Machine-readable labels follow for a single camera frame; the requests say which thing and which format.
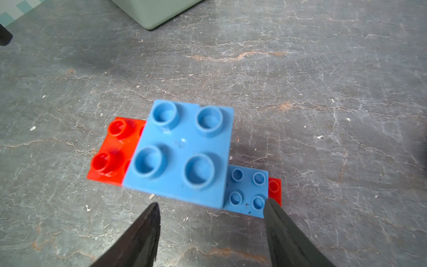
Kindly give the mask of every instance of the green box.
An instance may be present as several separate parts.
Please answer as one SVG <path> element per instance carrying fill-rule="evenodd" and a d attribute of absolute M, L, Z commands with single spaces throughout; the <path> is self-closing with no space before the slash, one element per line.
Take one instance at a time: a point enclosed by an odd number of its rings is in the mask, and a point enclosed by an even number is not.
<path fill-rule="evenodd" d="M 154 29 L 201 0 L 113 0 L 145 29 Z"/>

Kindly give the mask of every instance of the stain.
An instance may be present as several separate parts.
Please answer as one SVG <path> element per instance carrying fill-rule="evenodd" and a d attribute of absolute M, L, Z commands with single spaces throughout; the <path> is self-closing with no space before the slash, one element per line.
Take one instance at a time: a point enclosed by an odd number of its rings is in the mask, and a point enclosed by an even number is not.
<path fill-rule="evenodd" d="M 238 62 L 242 60 L 243 58 L 251 55 L 273 55 L 273 56 L 285 56 L 287 52 L 259 52 L 259 51 L 251 51 L 251 52 L 243 52 L 236 57 L 225 57 L 225 58 L 213 58 L 213 57 L 206 57 L 206 56 L 200 56 L 200 55 L 193 55 L 193 56 L 186 56 L 198 61 L 209 61 L 209 62 Z"/>
<path fill-rule="evenodd" d="M 76 71 L 73 68 L 69 68 L 66 74 L 76 74 Z"/>
<path fill-rule="evenodd" d="M 295 107 L 295 103 L 291 103 L 290 101 L 285 101 L 283 103 L 281 103 L 280 105 L 273 105 L 273 106 L 269 106 L 266 107 L 264 109 L 260 109 L 259 111 L 266 111 L 269 109 L 278 109 L 281 111 L 288 111 L 289 109 Z"/>
<path fill-rule="evenodd" d="M 98 153 L 98 151 L 99 151 L 98 149 L 92 148 L 92 151 L 91 151 L 90 155 L 93 157 L 93 156 L 95 156 Z"/>
<path fill-rule="evenodd" d="M 80 251 L 80 250 L 74 251 L 69 255 L 61 256 L 58 253 L 58 247 L 56 244 L 56 236 L 61 234 L 62 230 L 59 232 L 52 232 L 52 233 L 49 233 L 49 234 L 41 237 L 41 225 L 40 224 L 36 225 L 35 229 L 37 231 L 37 238 L 34 240 L 34 242 L 31 243 L 31 247 L 34 248 L 38 252 L 41 252 L 41 250 L 43 249 L 43 247 L 45 245 L 52 243 L 53 249 L 55 250 L 55 254 L 56 254 L 56 257 L 58 259 L 61 259 L 61 260 L 69 259 L 72 256 L 74 256 L 75 254 L 81 254 L 83 256 L 86 256 L 86 257 L 90 258 L 92 261 L 95 261 L 97 259 L 95 256 L 90 255 L 90 254 L 83 252 L 83 251 Z"/>
<path fill-rule="evenodd" d="M 345 163 L 346 163 L 346 161 L 347 161 L 347 151 L 345 150 L 344 151 L 344 155 L 343 155 L 343 157 L 344 157 L 344 162 L 342 163 L 342 167 L 341 167 L 341 171 L 339 172 L 339 180 L 338 180 L 338 183 L 340 184 L 340 183 L 342 183 L 343 182 L 343 180 L 344 180 L 344 170 L 346 169 L 346 165 L 345 165 Z"/>
<path fill-rule="evenodd" d="M 287 111 L 292 108 L 292 104 L 290 101 L 286 101 L 280 104 L 279 109 L 283 111 Z"/>
<path fill-rule="evenodd" d="M 238 252 L 238 251 L 234 251 L 228 248 L 225 249 L 218 249 L 218 248 L 213 248 L 210 252 L 202 252 L 199 251 L 201 254 L 205 255 L 205 256 L 219 256 L 219 257 L 224 257 L 227 258 L 230 255 L 237 255 L 243 259 L 250 259 L 253 260 L 255 262 L 261 263 L 261 264 L 267 264 L 267 257 L 263 256 L 263 255 L 253 255 L 250 253 L 246 253 L 246 252 Z"/>

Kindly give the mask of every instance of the red lego brick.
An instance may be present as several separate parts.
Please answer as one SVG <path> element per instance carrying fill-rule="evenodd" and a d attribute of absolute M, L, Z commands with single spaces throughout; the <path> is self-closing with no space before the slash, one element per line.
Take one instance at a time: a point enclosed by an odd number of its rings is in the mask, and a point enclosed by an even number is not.
<path fill-rule="evenodd" d="M 87 178 L 122 186 L 145 123 L 144 120 L 121 117 L 112 121 L 104 143 L 92 159 Z"/>
<path fill-rule="evenodd" d="M 282 206 L 282 180 L 268 178 L 268 197 L 276 200 Z"/>

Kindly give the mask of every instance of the small blue lego brick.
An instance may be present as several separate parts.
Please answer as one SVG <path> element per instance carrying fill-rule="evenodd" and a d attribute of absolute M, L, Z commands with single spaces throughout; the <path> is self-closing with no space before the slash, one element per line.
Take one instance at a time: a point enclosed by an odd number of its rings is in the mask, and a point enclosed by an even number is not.
<path fill-rule="evenodd" d="M 123 186 L 222 208 L 234 109 L 156 100 Z"/>
<path fill-rule="evenodd" d="M 268 198 L 268 172 L 229 165 L 224 195 L 224 209 L 264 218 Z"/>

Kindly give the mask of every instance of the concrete floor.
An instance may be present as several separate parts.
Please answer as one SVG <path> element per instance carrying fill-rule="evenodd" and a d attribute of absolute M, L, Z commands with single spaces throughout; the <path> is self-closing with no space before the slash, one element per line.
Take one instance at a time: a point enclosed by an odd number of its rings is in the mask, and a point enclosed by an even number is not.
<path fill-rule="evenodd" d="M 0 262 L 88 266 L 152 201 L 157 267 L 269 266 L 262 219 L 86 180 L 116 116 L 235 109 L 230 164 L 340 266 L 427 266 L 424 1 L 205 0 L 146 31 L 109 0 L 46 1 L 0 47 Z"/>

